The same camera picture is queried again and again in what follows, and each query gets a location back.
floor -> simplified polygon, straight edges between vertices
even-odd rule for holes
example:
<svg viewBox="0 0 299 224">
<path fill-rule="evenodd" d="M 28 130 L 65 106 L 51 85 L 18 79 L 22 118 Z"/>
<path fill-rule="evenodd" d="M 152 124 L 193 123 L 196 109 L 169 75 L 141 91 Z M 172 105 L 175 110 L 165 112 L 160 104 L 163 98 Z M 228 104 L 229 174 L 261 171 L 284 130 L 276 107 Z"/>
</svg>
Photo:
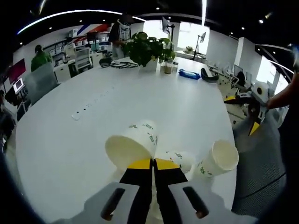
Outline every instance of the floor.
<svg viewBox="0 0 299 224">
<path fill-rule="evenodd" d="M 219 78 L 217 85 L 223 96 L 223 99 L 225 99 L 227 96 L 232 96 L 235 94 L 236 88 L 231 89 L 230 82 L 225 77 L 221 76 Z M 226 107 L 228 110 L 228 115 L 232 126 L 235 126 L 237 123 L 245 119 L 243 109 L 240 106 L 226 105 Z M 17 163 L 16 163 L 15 134 L 16 131 L 14 129 L 10 139 L 7 141 L 6 160 L 7 160 L 8 169 L 10 170 L 17 187 L 24 194 L 18 168 L 17 168 Z"/>
</svg>

potted plant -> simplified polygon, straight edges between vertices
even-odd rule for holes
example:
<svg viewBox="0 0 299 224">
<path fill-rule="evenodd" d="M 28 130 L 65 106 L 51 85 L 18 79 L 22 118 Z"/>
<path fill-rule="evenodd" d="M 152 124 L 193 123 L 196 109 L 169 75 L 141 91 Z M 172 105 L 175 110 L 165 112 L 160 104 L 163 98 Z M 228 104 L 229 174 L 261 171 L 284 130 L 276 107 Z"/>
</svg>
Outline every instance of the potted plant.
<svg viewBox="0 0 299 224">
<path fill-rule="evenodd" d="M 175 57 L 171 49 L 164 48 L 166 44 L 172 45 L 171 41 L 167 38 L 157 39 L 155 37 L 148 37 L 145 32 L 139 32 L 133 34 L 132 38 L 127 41 L 124 51 L 141 69 L 156 70 L 157 59 L 162 63 L 170 56 Z"/>
<path fill-rule="evenodd" d="M 187 46 L 187 47 L 186 47 L 186 50 L 185 50 L 185 53 L 187 53 L 187 54 L 191 54 L 192 51 L 193 51 L 193 47 Z"/>
</svg>

white cabinet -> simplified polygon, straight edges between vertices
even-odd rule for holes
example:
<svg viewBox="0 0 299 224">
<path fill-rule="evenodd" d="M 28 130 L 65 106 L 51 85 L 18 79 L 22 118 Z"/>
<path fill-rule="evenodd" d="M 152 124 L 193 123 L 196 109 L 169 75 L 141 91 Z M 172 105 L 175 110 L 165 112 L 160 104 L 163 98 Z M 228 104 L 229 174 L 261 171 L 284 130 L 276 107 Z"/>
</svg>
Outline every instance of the white cabinet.
<svg viewBox="0 0 299 224">
<path fill-rule="evenodd" d="M 59 66 L 59 68 L 55 69 L 55 74 L 59 83 L 69 80 L 71 78 L 69 65 Z"/>
<path fill-rule="evenodd" d="M 93 59 L 93 67 L 99 66 L 99 61 L 103 58 L 103 53 L 91 54 Z"/>
</svg>

